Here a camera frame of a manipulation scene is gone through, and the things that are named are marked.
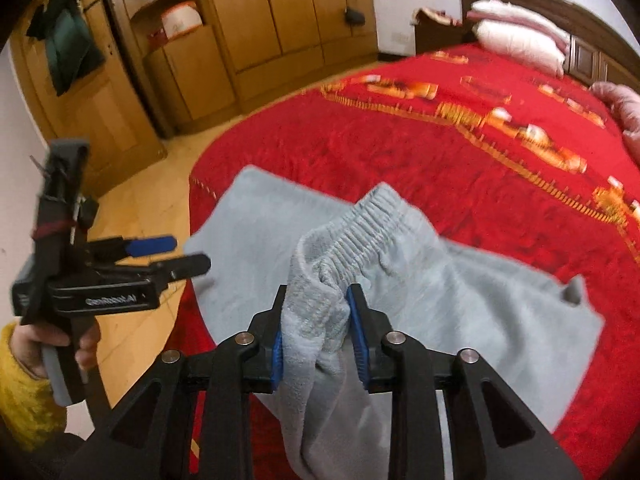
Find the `left hand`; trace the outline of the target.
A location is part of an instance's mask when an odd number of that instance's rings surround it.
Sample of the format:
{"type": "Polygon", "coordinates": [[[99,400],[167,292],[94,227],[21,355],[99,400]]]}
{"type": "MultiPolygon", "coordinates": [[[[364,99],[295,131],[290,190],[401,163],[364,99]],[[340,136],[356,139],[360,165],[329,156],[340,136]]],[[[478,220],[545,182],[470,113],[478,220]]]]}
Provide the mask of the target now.
{"type": "MultiPolygon", "coordinates": [[[[81,370],[91,370],[96,366],[98,344],[101,340],[100,326],[97,322],[85,331],[79,338],[75,361],[81,370]]],[[[47,378],[44,368],[41,347],[48,344],[53,347],[67,347],[70,337],[48,323],[15,326],[10,337],[10,349],[15,359],[25,367],[30,374],[38,378],[47,378]]]]}

